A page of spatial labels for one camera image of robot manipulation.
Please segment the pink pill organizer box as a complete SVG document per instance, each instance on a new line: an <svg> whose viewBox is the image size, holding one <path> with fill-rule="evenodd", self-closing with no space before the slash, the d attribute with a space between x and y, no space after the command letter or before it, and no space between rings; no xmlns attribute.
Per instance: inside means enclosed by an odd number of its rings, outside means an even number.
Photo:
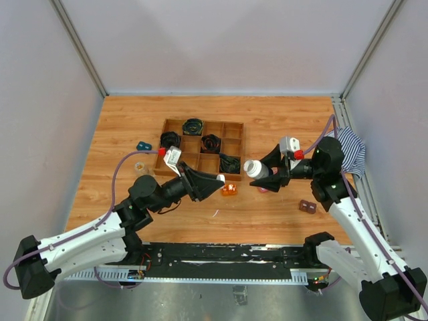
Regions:
<svg viewBox="0 0 428 321"><path fill-rule="evenodd" d="M278 171L278 169L277 169L276 167L272 168L272 169L271 169L271 173L270 173L270 175L274 175L274 174L276 174L276 173L277 173L277 171ZM265 188L258 187L257 189L258 189L258 191L259 191L260 193L269 193L269 190L267 190L267 189L265 189Z"/></svg>

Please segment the white cap pill bottle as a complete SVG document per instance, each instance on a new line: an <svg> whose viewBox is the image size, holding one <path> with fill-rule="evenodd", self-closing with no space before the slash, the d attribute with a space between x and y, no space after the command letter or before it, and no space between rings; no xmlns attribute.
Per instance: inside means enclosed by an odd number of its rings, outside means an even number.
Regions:
<svg viewBox="0 0 428 321"><path fill-rule="evenodd" d="M268 168L259 160L245 161L243 164L243 170L246 175L253 180L259 180L273 175L273 170Z"/></svg>

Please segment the white bottle cap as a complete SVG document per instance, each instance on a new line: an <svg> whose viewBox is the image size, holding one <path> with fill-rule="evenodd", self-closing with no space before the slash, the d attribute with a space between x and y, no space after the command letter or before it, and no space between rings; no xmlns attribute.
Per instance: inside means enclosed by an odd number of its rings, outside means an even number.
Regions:
<svg viewBox="0 0 428 321"><path fill-rule="evenodd" d="M225 176L224 175L222 175L222 174L220 174L220 175L217 175L217 178L216 178L217 180L219 180L219 181L223 181L223 182L225 182Z"/></svg>

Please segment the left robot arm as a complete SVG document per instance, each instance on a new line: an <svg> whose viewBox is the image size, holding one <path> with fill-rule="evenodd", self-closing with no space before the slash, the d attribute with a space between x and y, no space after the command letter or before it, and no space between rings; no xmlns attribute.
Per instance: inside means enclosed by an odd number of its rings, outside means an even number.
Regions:
<svg viewBox="0 0 428 321"><path fill-rule="evenodd" d="M225 184L223 175L195 171L184 162L178 168L178 175L162 185L151 175L137 178L127 198L85 225L41 240L34 235L23 238L11 266L18 285L4 280L5 286L28 300L81 270L122 260L138 263L143 248L136 233L153 221L152 213L171 211L185 196L203 201Z"/></svg>

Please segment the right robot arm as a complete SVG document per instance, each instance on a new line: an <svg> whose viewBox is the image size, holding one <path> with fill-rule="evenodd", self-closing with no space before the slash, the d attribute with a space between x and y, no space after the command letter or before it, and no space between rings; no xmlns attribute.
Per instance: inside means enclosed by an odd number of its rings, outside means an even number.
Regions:
<svg viewBox="0 0 428 321"><path fill-rule="evenodd" d="M305 239L304 262L316 268L327 265L358 294L365 314L371 320L410 320L420 309L427 309L423 294L427 276L411 268L391 248L366 214L357 192L342 173L344 153L338 139L325 136L306 158L296 138L284 137L261 160L247 160L243 169L251 185L277 193L292 179L308 179L312 194L341 225L359 257L343 249L327 232Z"/></svg>

